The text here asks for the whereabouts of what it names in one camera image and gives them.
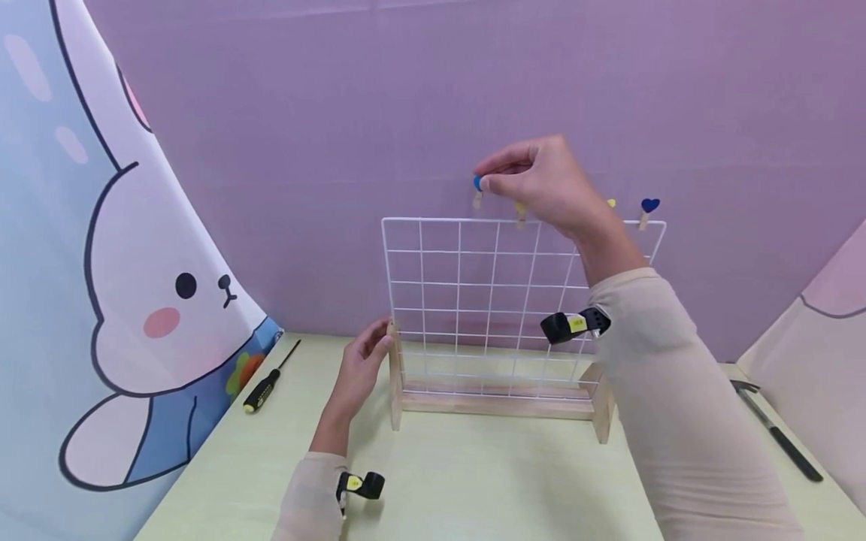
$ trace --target beige sleeve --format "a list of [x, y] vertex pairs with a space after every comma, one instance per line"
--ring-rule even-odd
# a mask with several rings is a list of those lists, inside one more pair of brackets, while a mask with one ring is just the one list
[[342, 456], [307, 453], [288, 482], [271, 541], [337, 541], [343, 530], [337, 483], [345, 471]]
[[804, 538], [748, 412], [670, 284], [641, 268], [598, 283], [599, 357], [667, 541]]

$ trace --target purple backdrop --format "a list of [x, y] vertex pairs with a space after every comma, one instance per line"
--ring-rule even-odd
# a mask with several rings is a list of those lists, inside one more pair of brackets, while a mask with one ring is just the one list
[[[470, 170], [563, 132], [722, 361], [866, 216], [866, 3], [88, 0], [266, 312], [387, 312], [382, 216], [472, 216]], [[485, 200], [484, 216], [513, 209]]]

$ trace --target tabletop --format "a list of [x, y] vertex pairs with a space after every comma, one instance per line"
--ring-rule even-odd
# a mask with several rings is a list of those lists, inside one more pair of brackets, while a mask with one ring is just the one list
[[[268, 402], [254, 415], [244, 414], [240, 399], [231, 406], [137, 541], [270, 540], [348, 342], [287, 333], [248, 390], [298, 338]], [[734, 365], [721, 367], [746, 379]], [[590, 422], [555, 419], [404, 412], [400, 431], [392, 432], [387, 384], [386, 361], [352, 423], [349, 448], [351, 471], [381, 473], [385, 489], [379, 501], [350, 497], [346, 541], [662, 539], [617, 418], [607, 445]], [[755, 400], [825, 477], [808, 481], [760, 430], [807, 538], [863, 536], [866, 517], [764, 398]]]

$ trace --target screwdriver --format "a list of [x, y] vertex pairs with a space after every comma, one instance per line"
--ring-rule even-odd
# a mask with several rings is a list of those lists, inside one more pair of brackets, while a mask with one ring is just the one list
[[289, 357], [292, 357], [292, 353], [294, 353], [294, 350], [298, 349], [299, 345], [301, 345], [300, 340], [294, 343], [292, 350], [288, 355], [286, 355], [286, 358], [282, 359], [280, 365], [271, 370], [271, 373], [255, 386], [253, 392], [249, 393], [247, 399], [243, 401], [243, 411], [246, 413], [255, 413], [265, 403], [265, 401], [268, 400], [268, 396], [270, 396], [271, 391], [274, 390], [276, 380], [280, 379], [280, 368], [282, 368], [286, 361], [288, 361]]

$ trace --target cartoon rabbit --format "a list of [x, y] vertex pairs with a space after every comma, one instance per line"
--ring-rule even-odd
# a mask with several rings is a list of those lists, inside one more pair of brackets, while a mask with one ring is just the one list
[[186, 464], [216, 426], [240, 363], [278, 330], [229, 271], [80, 3], [52, 5], [81, 104], [117, 173], [91, 218], [85, 275], [93, 365], [114, 391], [63, 442], [64, 475], [90, 490]]

